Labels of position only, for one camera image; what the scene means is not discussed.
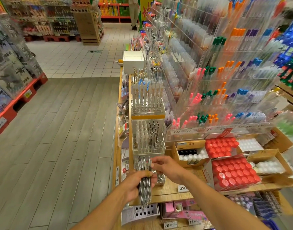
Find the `white tile floor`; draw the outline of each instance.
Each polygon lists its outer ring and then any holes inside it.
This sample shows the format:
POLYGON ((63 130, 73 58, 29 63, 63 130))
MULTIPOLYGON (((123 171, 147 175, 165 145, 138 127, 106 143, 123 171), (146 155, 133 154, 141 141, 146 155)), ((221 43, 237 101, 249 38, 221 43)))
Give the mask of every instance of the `white tile floor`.
POLYGON ((137 35, 130 23, 104 23, 104 37, 99 46, 83 46, 82 42, 27 42, 29 49, 48 78, 118 77, 130 37, 137 35), (102 50, 91 53, 90 50, 102 50))

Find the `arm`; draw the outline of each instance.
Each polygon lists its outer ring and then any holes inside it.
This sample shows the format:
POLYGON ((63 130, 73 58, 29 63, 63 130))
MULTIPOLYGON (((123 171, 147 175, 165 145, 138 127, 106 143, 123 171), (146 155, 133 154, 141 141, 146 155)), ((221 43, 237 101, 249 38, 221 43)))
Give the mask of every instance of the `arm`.
POLYGON ((217 229, 269 230, 255 216, 182 168, 171 157, 155 157, 152 162, 153 169, 164 173, 172 182, 186 186, 217 229))
MULTIPOLYGON (((134 200, 139 191, 137 185, 141 178, 152 176, 152 172, 143 170, 127 175, 126 179, 120 183, 89 215, 76 224, 71 230, 108 230, 112 229, 116 223, 123 207, 134 200)), ((154 187, 157 177, 152 176, 152 187, 154 187)))

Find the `beige pants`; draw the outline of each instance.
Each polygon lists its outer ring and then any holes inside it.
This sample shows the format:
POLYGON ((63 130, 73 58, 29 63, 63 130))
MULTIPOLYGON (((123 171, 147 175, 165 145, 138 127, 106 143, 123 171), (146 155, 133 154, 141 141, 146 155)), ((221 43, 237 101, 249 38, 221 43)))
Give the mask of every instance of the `beige pants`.
POLYGON ((138 4, 130 4, 129 5, 129 15, 131 19, 131 26, 136 26, 139 14, 139 5, 138 4))

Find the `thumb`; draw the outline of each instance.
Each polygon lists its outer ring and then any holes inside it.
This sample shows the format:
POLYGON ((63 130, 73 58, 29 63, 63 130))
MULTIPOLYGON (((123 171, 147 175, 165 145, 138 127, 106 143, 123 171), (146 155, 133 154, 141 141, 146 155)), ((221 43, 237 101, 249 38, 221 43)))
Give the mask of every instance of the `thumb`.
POLYGON ((156 164, 156 163, 152 163, 151 164, 151 168, 156 170, 156 171, 160 171, 160 172, 163 172, 162 169, 163 169, 163 165, 159 165, 159 164, 156 164))

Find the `supermarket aisle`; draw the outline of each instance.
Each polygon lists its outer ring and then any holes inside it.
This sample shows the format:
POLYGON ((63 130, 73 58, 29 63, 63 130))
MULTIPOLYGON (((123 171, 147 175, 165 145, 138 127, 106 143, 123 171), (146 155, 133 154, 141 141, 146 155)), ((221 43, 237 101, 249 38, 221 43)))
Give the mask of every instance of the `supermarket aisle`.
POLYGON ((137 34, 130 23, 104 23, 104 36, 99 46, 81 42, 28 42, 48 78, 118 77, 125 45, 137 34))
POLYGON ((49 79, 18 112, 0 135, 0 230, 65 230, 107 195, 118 84, 49 79))

